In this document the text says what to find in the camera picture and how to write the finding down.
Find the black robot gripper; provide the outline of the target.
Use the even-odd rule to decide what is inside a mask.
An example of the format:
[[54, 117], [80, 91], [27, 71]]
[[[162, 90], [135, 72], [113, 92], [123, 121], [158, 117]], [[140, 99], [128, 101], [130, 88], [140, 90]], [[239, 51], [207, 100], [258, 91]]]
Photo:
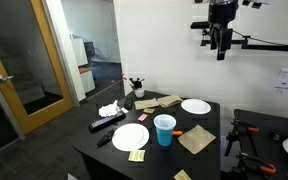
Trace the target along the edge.
[[217, 49], [217, 59], [224, 60], [225, 53], [231, 48], [233, 29], [228, 24], [236, 17], [238, 0], [210, 0], [208, 22], [210, 24], [210, 49]]

